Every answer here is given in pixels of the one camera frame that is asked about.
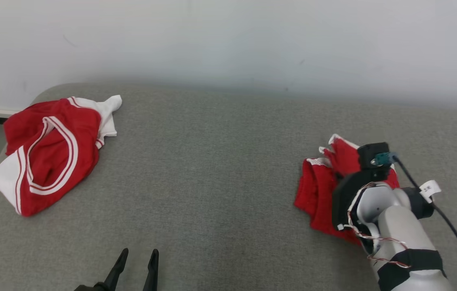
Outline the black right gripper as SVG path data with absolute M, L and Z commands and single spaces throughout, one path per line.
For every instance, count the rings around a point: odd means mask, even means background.
M 390 168 L 366 169 L 344 177 L 337 184 L 332 194 L 332 224 L 335 230 L 342 231 L 340 225 L 349 225 L 347 212 L 360 189 L 369 183 L 388 179 Z

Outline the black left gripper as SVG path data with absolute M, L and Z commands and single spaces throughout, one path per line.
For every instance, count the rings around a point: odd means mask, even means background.
M 79 285 L 74 291 L 115 291 L 120 274 L 123 273 L 127 261 L 129 250 L 124 248 L 115 262 L 114 266 L 108 273 L 108 276 L 103 282 L 97 282 L 93 286 Z M 157 291 L 158 290 L 158 267 L 159 267 L 159 251 L 154 249 L 152 251 L 149 263 L 147 266 L 147 277 L 143 286 L 144 291 Z

